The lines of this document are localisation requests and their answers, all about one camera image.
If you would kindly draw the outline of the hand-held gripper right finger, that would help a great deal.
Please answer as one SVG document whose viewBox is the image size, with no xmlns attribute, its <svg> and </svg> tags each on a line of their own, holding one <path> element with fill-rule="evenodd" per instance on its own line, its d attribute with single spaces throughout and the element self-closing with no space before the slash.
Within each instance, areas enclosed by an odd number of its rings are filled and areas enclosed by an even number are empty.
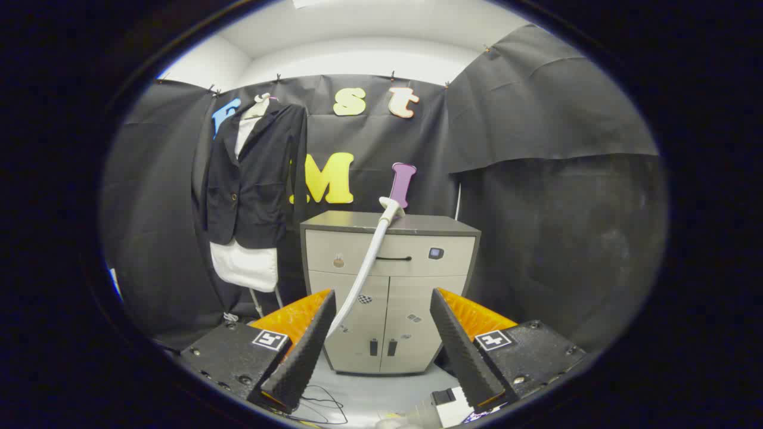
<svg viewBox="0 0 763 429">
<path fill-rule="evenodd" d="M 433 290 L 430 314 L 475 412 L 543 391 L 587 354 L 543 321 L 517 323 L 444 288 Z"/>
</svg>

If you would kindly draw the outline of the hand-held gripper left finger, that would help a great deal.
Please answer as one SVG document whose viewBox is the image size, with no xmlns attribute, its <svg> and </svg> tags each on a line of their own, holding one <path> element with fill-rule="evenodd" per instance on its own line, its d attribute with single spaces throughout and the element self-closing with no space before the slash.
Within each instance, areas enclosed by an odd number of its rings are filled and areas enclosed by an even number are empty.
<svg viewBox="0 0 763 429">
<path fill-rule="evenodd" d="M 224 393 L 290 414 L 298 408 L 335 315 L 334 291 L 322 290 L 249 324 L 221 324 L 184 348 L 180 358 Z"/>
</svg>

